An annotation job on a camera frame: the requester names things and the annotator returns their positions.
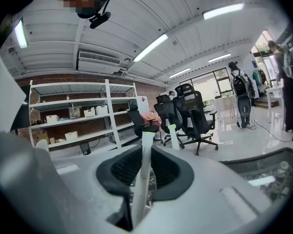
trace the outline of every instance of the ceiling light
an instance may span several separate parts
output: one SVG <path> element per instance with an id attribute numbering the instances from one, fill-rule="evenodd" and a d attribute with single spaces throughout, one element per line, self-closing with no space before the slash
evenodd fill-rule
<path id="1" fill-rule="evenodd" d="M 161 35 L 160 37 L 158 37 L 158 39 L 156 39 L 148 47 L 146 47 L 133 61 L 140 61 L 143 57 L 145 57 L 148 53 L 150 53 L 153 49 L 155 49 L 158 45 L 160 45 L 163 41 L 167 39 L 168 36 L 166 34 Z"/>
<path id="2" fill-rule="evenodd" d="M 25 31 L 24 31 L 24 26 L 23 26 L 23 20 L 21 19 L 18 25 L 14 28 L 16 38 L 18 39 L 19 46 L 21 49 L 27 48 L 28 43 L 25 37 Z"/>
<path id="3" fill-rule="evenodd" d="M 178 73 L 176 73 L 176 74 L 170 76 L 169 78 L 173 78 L 173 77 L 175 77 L 175 76 L 177 76 L 177 75 L 179 75 L 179 74 L 182 74 L 182 73 L 184 73 L 184 72 L 186 72 L 186 71 L 189 71 L 189 70 L 190 70 L 190 68 L 187 68 L 187 69 L 185 69 L 185 70 L 183 70 L 183 71 L 180 71 L 180 72 L 178 72 Z"/>
<path id="4" fill-rule="evenodd" d="M 212 62 L 212 61 L 215 61 L 215 60 L 219 60 L 221 58 L 225 58 L 225 57 L 229 57 L 229 56 L 231 56 L 231 53 L 225 54 L 223 56 L 219 56 L 219 57 L 216 57 L 216 58 L 213 58 L 213 59 L 210 59 L 209 62 Z"/>
<path id="5" fill-rule="evenodd" d="M 204 12 L 203 17 L 206 20 L 206 19 L 209 19 L 209 18 L 219 16 L 221 14 L 228 13 L 228 12 L 242 10 L 243 8 L 244 8 L 244 3 L 237 3 L 237 4 L 233 4 L 233 5 L 229 5 L 229 6 L 225 6 L 225 7 L 221 7 L 221 8 L 218 8 L 218 9 L 214 9 L 214 10 Z"/>

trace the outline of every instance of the office chair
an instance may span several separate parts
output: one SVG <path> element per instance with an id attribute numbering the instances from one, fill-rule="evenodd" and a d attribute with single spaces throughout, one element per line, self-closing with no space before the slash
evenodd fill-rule
<path id="1" fill-rule="evenodd" d="M 188 137 L 192 138 L 191 141 L 182 145 L 198 142 L 196 155 L 199 155 L 201 142 L 215 145 L 215 150 L 218 150 L 218 144 L 211 142 L 212 134 L 201 137 L 201 134 L 206 134 L 209 130 L 215 129 L 215 114 L 217 111 L 210 114 L 213 116 L 212 120 L 206 120 L 203 100 L 199 91 L 194 91 L 190 84 L 183 84 L 176 87 L 175 90 L 177 97 L 173 99 L 173 103 L 182 116 L 182 129 Z M 191 119 L 192 127 L 188 127 L 188 118 Z"/>
<path id="2" fill-rule="evenodd" d="M 135 104 L 130 105 L 130 110 L 128 111 L 128 115 L 134 124 L 133 125 L 134 132 L 135 132 L 136 136 L 138 136 L 138 137 L 142 137 L 142 132 L 156 133 L 160 129 L 160 126 L 152 125 L 152 121 L 155 119 L 149 119 L 148 120 L 149 123 L 144 123 L 144 121 L 139 113 L 138 106 Z M 160 137 L 161 137 L 161 139 L 153 138 L 153 140 L 160 141 L 161 143 L 163 143 L 161 131 L 160 131 Z"/>
<path id="3" fill-rule="evenodd" d="M 164 146 L 166 146 L 166 143 L 171 140 L 170 132 L 169 132 L 169 125 L 175 124 L 176 125 L 176 132 L 181 128 L 181 122 L 178 118 L 176 108 L 174 106 L 173 101 L 169 98 L 168 95 L 162 95 L 156 97 L 157 104 L 154 105 L 154 109 L 158 113 L 158 116 L 162 120 L 161 128 L 167 135 L 165 136 L 165 142 Z M 180 144 L 182 144 L 182 141 L 179 137 L 181 136 L 187 136 L 187 135 L 180 135 L 176 134 L 177 139 L 179 140 Z"/>

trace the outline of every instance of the red brick wall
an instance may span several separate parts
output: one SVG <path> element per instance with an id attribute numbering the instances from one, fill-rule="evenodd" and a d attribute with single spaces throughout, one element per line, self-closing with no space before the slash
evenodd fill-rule
<path id="1" fill-rule="evenodd" d="M 36 77 L 30 77 L 30 78 L 23 78 L 19 79 L 16 82 L 19 84 L 20 87 L 29 85 L 30 80 L 33 80 L 33 84 L 42 84 L 42 83 L 53 83 L 53 82 L 105 82 L 104 77 L 96 77 L 96 76 L 89 76 L 89 75 L 45 75 L 45 76 L 36 76 Z M 132 85 L 133 81 L 125 80 L 121 78 L 109 78 L 110 83 L 115 84 L 125 84 L 125 85 Z M 153 109 L 153 105 L 156 104 L 156 97 L 162 93 L 165 92 L 165 88 L 157 87 L 154 85 L 144 84 L 140 82 L 135 82 L 137 95 L 139 96 L 146 96 L 148 99 L 148 103 L 151 109 Z M 112 97 L 123 97 L 126 96 L 126 94 L 122 93 L 112 93 Z M 91 94 L 70 94 L 70 99 L 76 99 L 76 98 L 96 98 L 100 97 L 100 94 L 91 93 Z M 42 100 L 45 101 L 55 101 L 55 100 L 65 100 L 66 95 L 56 95 L 56 96 L 47 96 L 42 97 Z M 30 97 L 30 103 L 34 104 L 38 102 L 38 94 L 35 91 L 32 91 L 31 97 Z M 120 109 L 127 109 L 128 105 L 127 103 L 124 104 L 114 104 L 113 110 L 114 112 L 119 111 Z M 81 116 L 83 116 L 83 110 L 84 108 L 81 108 Z M 44 120 L 46 115 L 55 115 L 57 114 L 59 117 L 68 117 L 68 110 L 56 110 L 56 111 L 49 111 L 45 113 L 41 113 L 40 117 L 41 120 Z M 39 119 L 39 112 L 37 110 L 33 110 L 31 113 L 30 121 L 34 122 L 35 120 Z M 115 116 L 116 125 L 120 124 L 126 124 L 130 122 L 130 118 L 127 114 L 125 115 L 119 115 Z M 57 127 L 50 127 L 46 128 L 45 130 L 48 132 L 48 136 L 54 137 L 55 139 L 58 138 L 64 138 L 64 134 L 72 131 L 78 131 L 79 135 L 92 133 L 95 131 L 103 130 L 105 129 L 105 122 L 104 119 L 95 119 L 95 120 L 89 120 L 85 122 L 79 122 L 74 124 L 68 124 L 68 125 L 62 125 Z M 36 129 L 32 131 L 33 138 L 35 142 L 38 142 L 38 135 L 40 134 L 40 130 Z M 30 141 L 29 133 L 27 129 L 19 130 L 19 136 L 25 137 Z"/>

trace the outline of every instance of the metal shelving unit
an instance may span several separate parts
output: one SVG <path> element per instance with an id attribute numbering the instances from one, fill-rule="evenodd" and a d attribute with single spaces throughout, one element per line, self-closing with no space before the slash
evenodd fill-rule
<path id="1" fill-rule="evenodd" d="M 62 120 L 57 121 L 56 123 L 45 123 L 41 125 L 34 125 L 30 126 L 28 128 L 29 130 L 29 136 L 32 145 L 34 146 L 34 140 L 32 136 L 32 130 L 33 129 L 42 129 L 47 127 L 54 127 L 59 125 L 66 125 L 66 124 L 73 124 L 76 122 L 82 122 L 82 121 L 88 121 L 88 120 L 94 120 L 98 118 L 104 118 L 105 124 L 106 124 L 106 130 L 96 131 L 90 134 L 81 135 L 78 136 L 77 139 L 74 140 L 67 140 L 59 143 L 49 144 L 49 148 L 55 148 L 58 146 L 64 146 L 64 145 L 72 145 L 76 143 L 78 145 L 78 142 L 92 139 L 94 137 L 103 136 L 103 135 L 109 135 L 110 139 L 112 140 L 112 135 L 114 135 L 115 142 L 111 142 L 110 145 L 107 145 L 104 151 L 109 151 L 113 148 L 121 148 L 123 144 L 126 144 L 127 142 L 136 139 L 137 136 L 129 136 L 125 139 L 120 139 L 118 135 L 118 130 L 122 130 L 125 128 L 129 128 L 133 126 L 133 123 L 127 123 L 122 124 L 119 126 L 116 126 L 115 118 L 116 115 L 122 115 L 126 114 L 127 111 L 121 111 L 121 112 L 113 112 L 113 104 L 117 103 L 128 103 L 134 99 L 137 99 L 137 91 L 135 83 L 133 85 L 122 85 L 122 84 L 109 84 L 109 80 L 105 80 L 105 83 L 97 83 L 97 82 L 59 82 L 59 83 L 45 83 L 45 84 L 37 84 L 32 85 L 32 81 L 30 82 L 31 90 L 35 90 L 38 95 L 38 101 L 35 104 L 29 104 L 29 112 L 31 113 L 33 109 L 39 110 L 39 112 L 47 112 L 47 111 L 53 111 L 58 109 L 65 109 L 70 108 L 73 105 L 74 106 L 97 106 L 97 105 L 107 105 L 109 113 L 106 115 L 96 115 L 92 117 L 82 117 L 77 119 L 69 119 L 69 120 Z M 126 93 L 128 95 L 128 92 L 133 89 L 133 96 L 132 93 L 130 96 L 127 97 L 111 97 L 111 93 Z M 93 97 L 93 95 L 89 95 L 90 98 L 83 98 L 83 99 L 68 99 L 68 100 L 58 100 L 58 101 L 51 101 L 51 102 L 41 102 L 41 98 L 45 96 L 54 96 L 54 95 L 66 95 L 66 94 L 81 94 L 81 93 L 99 93 L 100 97 Z"/>

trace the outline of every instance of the small box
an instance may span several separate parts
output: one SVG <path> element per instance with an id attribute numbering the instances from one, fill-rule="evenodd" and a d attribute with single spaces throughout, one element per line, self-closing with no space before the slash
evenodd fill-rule
<path id="1" fill-rule="evenodd" d="M 69 133 L 65 134 L 65 138 L 66 138 L 66 140 L 77 139 L 78 133 L 77 133 L 77 131 L 69 132 Z"/>
<path id="2" fill-rule="evenodd" d="M 57 115 L 47 115 L 46 119 L 47 119 L 47 123 L 53 124 L 58 122 L 59 117 Z"/>
<path id="3" fill-rule="evenodd" d="M 96 107 L 96 113 L 97 115 L 107 115 L 107 105 L 97 106 Z"/>
<path id="4" fill-rule="evenodd" d="M 42 140 L 42 139 L 45 139 L 48 142 L 48 144 L 50 144 L 47 132 L 43 132 L 43 133 L 38 135 L 38 140 Z"/>
<path id="5" fill-rule="evenodd" d="M 90 116 L 95 116 L 95 115 L 96 115 L 96 111 L 94 109 L 84 110 L 85 117 L 90 117 Z"/>

